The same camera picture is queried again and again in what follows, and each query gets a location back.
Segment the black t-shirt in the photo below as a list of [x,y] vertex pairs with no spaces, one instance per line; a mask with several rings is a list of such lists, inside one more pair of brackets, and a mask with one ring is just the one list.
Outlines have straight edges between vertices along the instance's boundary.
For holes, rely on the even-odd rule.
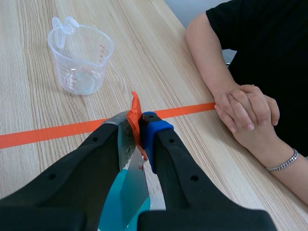
[[277,135],[307,156],[308,0],[232,0],[206,15],[222,48],[237,51],[234,80],[277,101]]

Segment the measuring cup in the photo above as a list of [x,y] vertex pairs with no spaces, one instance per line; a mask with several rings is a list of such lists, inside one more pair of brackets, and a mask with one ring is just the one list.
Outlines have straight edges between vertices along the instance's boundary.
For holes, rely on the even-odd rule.
[[53,55],[53,67],[60,85],[67,91],[87,95],[103,84],[114,44],[103,32],[79,25],[67,17],[62,25],[52,18],[52,31],[47,37]]

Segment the fingers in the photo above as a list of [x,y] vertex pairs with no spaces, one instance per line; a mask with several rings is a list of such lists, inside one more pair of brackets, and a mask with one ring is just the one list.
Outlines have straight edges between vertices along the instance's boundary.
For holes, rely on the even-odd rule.
[[260,88],[253,85],[242,85],[240,89],[247,93],[247,97],[252,105],[253,111],[257,116],[258,123],[265,125],[270,118],[270,106]]
[[264,95],[266,101],[269,104],[269,109],[270,109],[270,114],[271,114],[271,123],[272,125],[276,126],[278,124],[279,118],[280,118],[280,112],[279,112],[279,107],[278,104],[276,102],[276,100],[274,100],[273,98]]
[[266,125],[268,122],[270,122],[270,108],[262,97],[256,94],[248,93],[247,97],[251,103],[252,109],[254,113],[256,114],[258,123],[260,125]]
[[222,120],[222,122],[229,128],[229,130],[232,133],[236,132],[236,125],[233,121],[233,119],[231,118],[231,116],[229,116],[226,112],[224,112],[217,104],[215,104],[215,109],[216,112],[219,116],[219,118]]
[[258,88],[255,85],[241,85],[240,89],[245,91],[246,93],[252,93],[252,94],[262,94],[262,91],[260,88]]
[[240,123],[248,130],[253,130],[254,123],[257,123],[257,117],[246,93],[242,90],[235,90],[231,95],[233,96],[233,100],[229,100]]

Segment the light wood grain surface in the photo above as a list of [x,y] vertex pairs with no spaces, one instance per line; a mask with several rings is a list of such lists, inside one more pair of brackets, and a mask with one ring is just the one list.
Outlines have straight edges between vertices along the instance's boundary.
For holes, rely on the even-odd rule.
[[[72,16],[114,41],[106,79],[76,96],[56,82],[47,34]],[[136,91],[144,111],[212,102],[163,0],[1,0],[0,134],[114,116]],[[240,147],[214,111],[167,119],[195,161],[230,199],[269,212],[279,230],[308,230],[308,208]],[[0,150],[0,197],[78,147],[88,134]]]

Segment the metal blade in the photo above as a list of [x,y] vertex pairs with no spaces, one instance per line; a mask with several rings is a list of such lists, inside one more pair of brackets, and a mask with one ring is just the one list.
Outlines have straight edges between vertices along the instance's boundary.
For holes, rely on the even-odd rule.
[[144,170],[143,168],[139,169],[140,162],[141,153],[136,149],[131,158],[120,192],[124,227],[127,227],[149,196]]

